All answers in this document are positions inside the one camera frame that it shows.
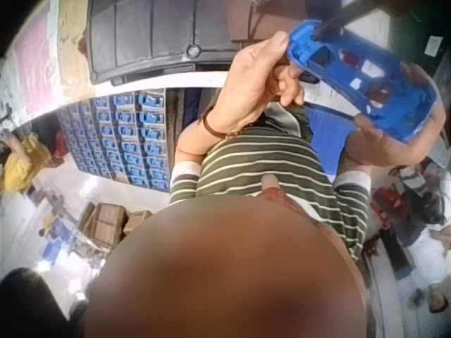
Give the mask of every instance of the green striped shirt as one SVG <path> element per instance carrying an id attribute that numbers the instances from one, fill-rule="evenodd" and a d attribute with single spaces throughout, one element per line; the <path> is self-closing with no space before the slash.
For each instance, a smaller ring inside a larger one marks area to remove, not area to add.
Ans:
<path id="1" fill-rule="evenodd" d="M 276 128 L 250 127 L 218 143 L 202 165 L 178 163 L 170 204 L 210 194 L 256 196 L 265 174 L 275 175 L 283 191 L 312 218 L 332 226 L 358 259 L 366 234 L 369 176 L 351 171 L 331 184 L 311 145 Z"/>

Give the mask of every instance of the hand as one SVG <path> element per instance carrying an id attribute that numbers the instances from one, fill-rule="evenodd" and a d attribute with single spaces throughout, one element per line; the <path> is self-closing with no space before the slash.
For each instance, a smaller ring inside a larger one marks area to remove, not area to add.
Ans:
<path id="1" fill-rule="evenodd" d="M 364 115 L 357 115 L 355 123 L 359 129 L 348 136 L 345 147 L 349 156 L 362 164 L 383 167 L 420 163 L 431 150 L 445 124 L 445 107 L 435 82 L 418 65 L 403 65 L 403 68 L 413 84 L 421 85 L 429 81 L 437 91 L 437 101 L 431 117 L 423 129 L 405 144 L 376 129 Z"/>
<path id="2" fill-rule="evenodd" d="M 234 58 L 224 88 L 208 116 L 210 126 L 225 134 L 255 122 L 275 96 L 283 106 L 304 103 L 301 70 L 285 59 L 289 39 L 277 32 L 271 39 L 241 50 Z"/>

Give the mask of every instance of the shirt sleeve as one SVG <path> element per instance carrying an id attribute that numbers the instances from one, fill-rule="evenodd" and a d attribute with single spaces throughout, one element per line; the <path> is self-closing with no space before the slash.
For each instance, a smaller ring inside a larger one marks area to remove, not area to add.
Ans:
<path id="1" fill-rule="evenodd" d="M 169 205 L 196 197 L 201 166 L 195 162 L 179 162 L 171 175 Z"/>
<path id="2" fill-rule="evenodd" d="M 333 188 L 342 215 L 342 237 L 354 260 L 359 259 L 366 236 L 371 178 L 361 171 L 336 177 Z"/>

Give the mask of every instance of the white sleeve cuff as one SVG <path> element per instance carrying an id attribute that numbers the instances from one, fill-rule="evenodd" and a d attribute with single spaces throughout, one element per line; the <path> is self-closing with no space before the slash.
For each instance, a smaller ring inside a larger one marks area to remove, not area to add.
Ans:
<path id="1" fill-rule="evenodd" d="M 180 175 L 196 175 L 197 177 L 199 177 L 200 170 L 200 164 L 197 164 L 195 162 L 183 161 L 177 163 L 172 170 L 171 186 L 174 180 Z"/>
<path id="2" fill-rule="evenodd" d="M 340 174 L 333 181 L 333 187 L 338 188 L 340 185 L 344 184 L 356 184 L 370 193 L 371 191 L 371 177 L 362 171 L 347 171 L 346 173 Z"/>

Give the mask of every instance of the striped shirt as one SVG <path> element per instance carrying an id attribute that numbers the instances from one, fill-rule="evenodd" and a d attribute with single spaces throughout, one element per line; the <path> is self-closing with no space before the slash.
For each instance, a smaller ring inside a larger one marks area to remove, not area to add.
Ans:
<path id="1" fill-rule="evenodd" d="M 280 187 L 312 218 L 329 224 L 357 260 L 366 234 L 370 177 L 350 171 L 330 183 L 311 145 L 276 128 L 249 127 L 219 142 L 202 165 L 178 163 L 171 178 L 170 204 L 210 194 L 261 193 L 261 178 Z"/>

